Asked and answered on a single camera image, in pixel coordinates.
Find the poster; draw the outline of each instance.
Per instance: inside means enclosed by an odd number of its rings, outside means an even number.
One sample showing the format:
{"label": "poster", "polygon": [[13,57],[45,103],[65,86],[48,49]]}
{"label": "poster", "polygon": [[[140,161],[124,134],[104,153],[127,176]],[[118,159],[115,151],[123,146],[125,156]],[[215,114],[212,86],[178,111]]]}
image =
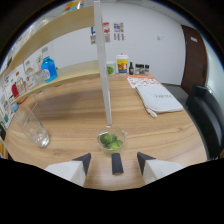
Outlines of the poster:
{"label": "poster", "polygon": [[[103,33],[104,33],[104,41],[105,43],[110,43],[110,23],[105,22],[103,23]],[[96,31],[95,26],[91,27],[91,34],[90,41],[91,45],[96,44]]]}
{"label": "poster", "polygon": [[103,32],[104,34],[110,34],[110,24],[108,22],[103,23]]}
{"label": "poster", "polygon": [[114,40],[125,40],[124,36],[124,23],[114,23]]}

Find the brown door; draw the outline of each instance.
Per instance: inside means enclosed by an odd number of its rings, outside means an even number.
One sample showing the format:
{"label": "brown door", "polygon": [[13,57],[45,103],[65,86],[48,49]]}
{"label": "brown door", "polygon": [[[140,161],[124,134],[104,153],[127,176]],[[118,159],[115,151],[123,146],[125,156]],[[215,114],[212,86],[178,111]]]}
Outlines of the brown door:
{"label": "brown door", "polygon": [[205,85],[207,76],[207,54],[200,33],[182,25],[186,45],[186,59],[181,88],[189,94],[194,83]]}

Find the glass bowl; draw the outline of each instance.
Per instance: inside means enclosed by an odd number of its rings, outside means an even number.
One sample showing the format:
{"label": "glass bowl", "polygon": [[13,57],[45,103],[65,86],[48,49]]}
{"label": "glass bowl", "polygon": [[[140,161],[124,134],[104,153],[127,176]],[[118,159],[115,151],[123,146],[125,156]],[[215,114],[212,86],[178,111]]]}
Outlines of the glass bowl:
{"label": "glass bowl", "polygon": [[[106,148],[105,144],[102,144],[100,141],[101,135],[106,134],[106,133],[114,136],[114,138],[113,138],[114,142],[116,140],[121,140],[123,142],[123,144],[116,148],[113,148],[113,149]],[[105,128],[101,129],[100,132],[98,133],[98,135],[96,137],[96,142],[97,142],[97,145],[102,149],[102,151],[104,153],[113,154],[116,152],[120,152],[124,148],[126,139],[127,139],[127,133],[124,130],[122,130],[121,128],[119,128],[117,126],[106,126]]]}

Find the wooden table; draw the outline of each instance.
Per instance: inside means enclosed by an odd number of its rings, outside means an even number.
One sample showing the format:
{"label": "wooden table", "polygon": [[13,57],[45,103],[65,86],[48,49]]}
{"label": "wooden table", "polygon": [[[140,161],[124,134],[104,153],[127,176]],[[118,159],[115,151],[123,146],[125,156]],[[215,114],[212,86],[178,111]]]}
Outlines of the wooden table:
{"label": "wooden table", "polygon": [[[121,153],[124,173],[112,175],[111,159],[98,148],[95,139],[107,125],[100,78],[80,80],[52,87],[36,95],[35,115],[50,136],[46,148],[38,148],[21,132],[15,119],[7,130],[7,149],[15,161],[45,169],[91,153],[85,188],[120,190],[144,186],[137,152],[180,163],[206,161],[200,135],[186,111],[148,114],[136,90],[123,75],[109,77],[113,125],[128,133]],[[31,104],[32,97],[24,102]]]}

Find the shelf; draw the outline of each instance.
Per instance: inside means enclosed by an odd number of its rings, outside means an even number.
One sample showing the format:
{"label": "shelf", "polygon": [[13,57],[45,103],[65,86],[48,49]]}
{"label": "shelf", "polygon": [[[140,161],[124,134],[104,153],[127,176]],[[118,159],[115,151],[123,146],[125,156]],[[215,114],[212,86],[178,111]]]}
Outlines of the shelf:
{"label": "shelf", "polygon": [[58,77],[49,83],[41,83],[31,90],[26,91],[24,94],[16,98],[11,104],[18,102],[19,100],[29,95],[38,93],[44,89],[50,87],[62,85],[65,83],[71,83],[83,79],[100,78],[98,61],[89,61],[76,65],[71,65],[57,71]]}
{"label": "shelf", "polygon": [[8,69],[2,72],[0,76],[4,74],[7,77],[10,72],[21,65],[31,54],[50,41],[75,30],[91,26],[94,26],[93,6],[84,7],[54,19],[27,40],[13,58]]}

